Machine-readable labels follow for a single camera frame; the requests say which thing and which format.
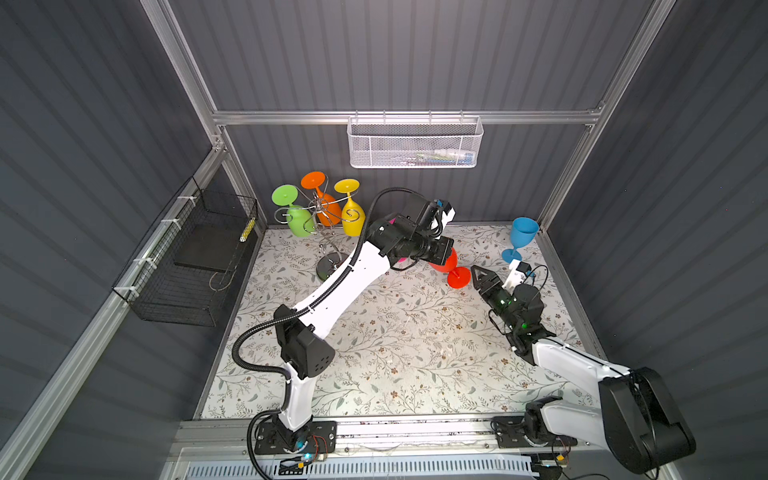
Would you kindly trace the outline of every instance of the robotic arm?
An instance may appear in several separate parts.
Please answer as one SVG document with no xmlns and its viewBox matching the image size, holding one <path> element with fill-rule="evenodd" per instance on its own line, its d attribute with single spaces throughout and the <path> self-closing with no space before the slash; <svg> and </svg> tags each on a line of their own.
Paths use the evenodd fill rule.
<svg viewBox="0 0 768 480">
<path fill-rule="evenodd" d="M 442 230 L 454 215 L 448 202 L 429 201 L 412 193 L 403 212 L 364 226 L 356 252 L 320 288 L 292 309 L 281 305 L 275 311 L 273 324 L 288 382 L 288 401 L 277 415 L 276 428 L 294 451 L 310 436 L 315 384 L 336 354 L 325 341 L 333 325 L 371 282 L 390 268 L 404 270 L 394 267 L 402 258 L 413 260 L 411 266 L 419 260 L 445 265 L 453 239 L 443 237 Z M 236 346 L 233 357 L 237 362 L 237 342 Z"/>
<path fill-rule="evenodd" d="M 512 265 L 502 285 L 498 275 L 474 265 L 472 283 L 491 312 L 500 317 L 512 350 L 531 365 L 573 382 L 595 406 L 548 397 L 526 406 L 521 430 L 534 442 L 568 435 L 609 449 L 627 470 L 641 474 L 696 451 L 696 441 L 664 381 L 655 371 L 629 368 L 569 346 L 541 325 L 540 290 L 513 280 L 526 263 Z M 504 286 L 516 283 L 512 293 Z"/>
</svg>

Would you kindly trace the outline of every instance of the black mounting plate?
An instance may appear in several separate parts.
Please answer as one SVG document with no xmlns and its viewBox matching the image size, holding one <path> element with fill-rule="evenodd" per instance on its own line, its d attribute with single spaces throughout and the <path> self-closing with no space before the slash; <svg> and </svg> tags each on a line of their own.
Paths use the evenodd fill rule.
<svg viewBox="0 0 768 480">
<path fill-rule="evenodd" d="M 328 443 L 328 449 L 326 451 L 325 444 L 320 440 L 319 452 L 320 453 L 333 453 L 336 450 L 336 422 L 312 422 L 310 424 L 310 437 L 312 435 L 322 437 Z M 314 442 L 307 442 L 307 446 L 301 453 L 314 453 Z M 277 429 L 272 422 L 261 422 L 258 430 L 256 430 L 256 444 L 253 446 L 253 452 L 256 455 L 282 455 L 285 453 L 292 453 L 289 449 L 292 445 L 288 445 L 283 441 L 283 437 L 277 433 Z"/>
<path fill-rule="evenodd" d="M 521 430 L 523 415 L 506 415 L 493 417 L 491 419 L 492 430 L 495 431 L 496 442 L 500 449 L 521 449 L 527 447 L 549 446 L 546 444 L 535 444 L 528 440 Z M 578 440 L 567 435 L 558 435 L 566 446 L 576 446 Z"/>
</svg>

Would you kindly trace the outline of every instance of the yellow object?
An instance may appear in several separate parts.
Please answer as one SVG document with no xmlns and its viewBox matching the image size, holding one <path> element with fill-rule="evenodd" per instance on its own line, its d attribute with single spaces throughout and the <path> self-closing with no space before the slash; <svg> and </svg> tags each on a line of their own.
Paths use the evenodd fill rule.
<svg viewBox="0 0 768 480">
<path fill-rule="evenodd" d="M 362 207 L 352 200 L 351 193 L 360 188 L 360 182 L 354 178 L 346 178 L 336 182 L 333 188 L 340 194 L 346 194 L 346 204 L 341 212 L 344 233 L 350 237 L 359 237 L 362 225 L 366 221 L 366 214 L 362 211 Z"/>
<path fill-rule="evenodd" d="M 251 230 L 253 230 L 253 226 L 256 225 L 256 219 L 252 218 L 250 219 L 250 222 L 245 226 L 245 230 L 243 230 L 243 234 L 240 235 L 240 241 L 244 242 L 248 240 L 248 235 L 250 235 Z"/>
</svg>

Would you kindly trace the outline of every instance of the wire mesh basket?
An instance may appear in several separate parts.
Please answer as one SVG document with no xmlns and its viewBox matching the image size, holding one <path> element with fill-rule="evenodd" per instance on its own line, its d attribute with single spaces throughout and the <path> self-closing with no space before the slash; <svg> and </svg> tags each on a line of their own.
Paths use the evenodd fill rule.
<svg viewBox="0 0 768 480">
<path fill-rule="evenodd" d="M 226 322 L 257 241 L 248 230 L 256 216 L 251 197 L 197 190 L 176 218 L 162 220 L 167 226 L 157 245 L 130 262 L 141 263 L 132 284 L 113 290 L 143 320 Z"/>
<path fill-rule="evenodd" d="M 346 131 L 354 168 L 472 168 L 483 135 L 479 117 L 463 116 L 383 116 L 378 123 L 350 117 Z"/>
</svg>

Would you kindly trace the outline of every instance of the black wire basket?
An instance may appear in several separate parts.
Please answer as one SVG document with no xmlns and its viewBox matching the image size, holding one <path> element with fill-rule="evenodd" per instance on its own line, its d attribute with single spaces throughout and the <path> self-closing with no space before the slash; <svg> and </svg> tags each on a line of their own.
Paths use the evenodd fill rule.
<svg viewBox="0 0 768 480">
<path fill-rule="evenodd" d="M 256 245 L 251 197 L 198 189 L 140 261 L 129 286 L 113 286 L 143 320 L 216 326 L 229 319 Z"/>
</svg>

